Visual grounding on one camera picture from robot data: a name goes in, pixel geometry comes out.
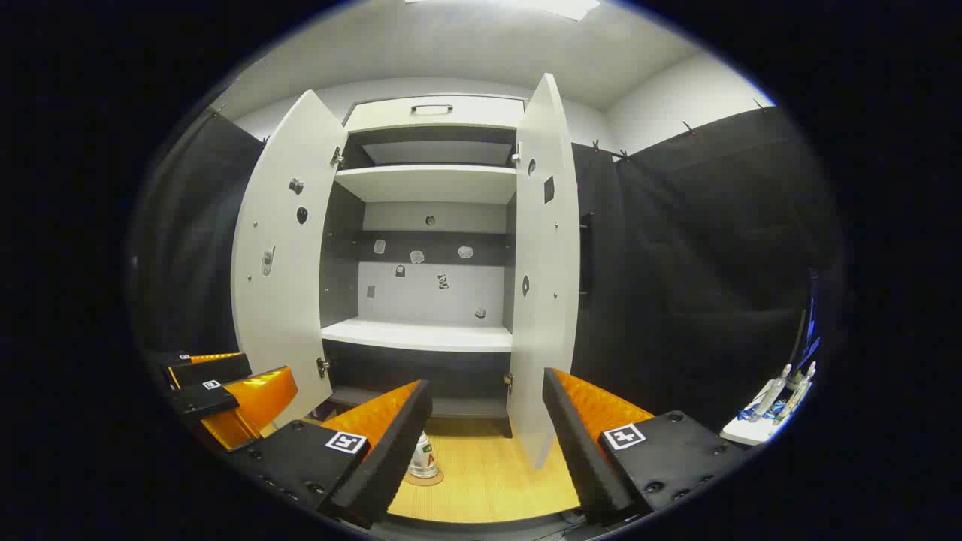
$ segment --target black curtain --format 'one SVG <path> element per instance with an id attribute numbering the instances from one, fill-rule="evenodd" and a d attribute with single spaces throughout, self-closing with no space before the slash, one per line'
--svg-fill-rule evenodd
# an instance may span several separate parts
<path id="1" fill-rule="evenodd" d="M 603 159 L 585 181 L 596 281 L 572 372 L 652 413 L 682 409 L 721 429 L 789 362 L 808 270 L 823 275 L 823 294 L 843 279 L 819 162 L 778 108 L 700 126 L 613 173 Z M 836 309 L 830 295 L 820 314 Z"/>
<path id="2" fill-rule="evenodd" d="M 148 172 L 130 237 L 130 302 L 143 348 L 238 350 L 231 252 L 244 189 L 263 148 L 205 110 Z"/>

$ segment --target drawer handle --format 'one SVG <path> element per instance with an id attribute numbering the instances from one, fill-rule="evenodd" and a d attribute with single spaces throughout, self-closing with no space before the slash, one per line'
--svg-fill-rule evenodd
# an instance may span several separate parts
<path id="1" fill-rule="evenodd" d="M 453 105 L 448 105 L 446 103 L 433 103 L 433 104 L 424 104 L 424 105 L 412 105 L 411 113 L 416 112 L 418 110 L 418 107 L 446 107 L 449 113 L 454 111 Z"/>

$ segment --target ceiling light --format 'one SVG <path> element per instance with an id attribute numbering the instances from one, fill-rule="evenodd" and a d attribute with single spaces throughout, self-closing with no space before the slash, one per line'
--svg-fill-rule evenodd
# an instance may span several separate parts
<path id="1" fill-rule="evenodd" d="M 423 2 L 424 0 L 404 0 L 405 4 Z M 597 0 L 514 0 L 507 2 L 524 8 L 535 8 L 549 13 L 555 13 L 572 20 L 581 20 L 589 11 L 598 7 Z"/>

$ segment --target can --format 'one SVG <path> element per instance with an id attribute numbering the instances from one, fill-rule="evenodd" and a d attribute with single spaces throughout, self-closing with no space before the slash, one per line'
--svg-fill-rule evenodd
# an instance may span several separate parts
<path id="1" fill-rule="evenodd" d="M 427 439 L 427 434 L 421 431 L 415 453 L 411 457 L 411 465 L 408 466 L 408 473 L 419 479 L 429 479 L 438 474 L 438 460 L 434 457 L 434 450 L 431 442 Z"/>

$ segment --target drawer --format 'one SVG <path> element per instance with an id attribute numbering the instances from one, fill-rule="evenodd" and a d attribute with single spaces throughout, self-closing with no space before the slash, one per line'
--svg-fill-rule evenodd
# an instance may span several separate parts
<path id="1" fill-rule="evenodd" d="M 524 115 L 519 98 L 430 95 L 360 103 L 348 114 L 349 133 L 419 126 L 517 129 Z"/>

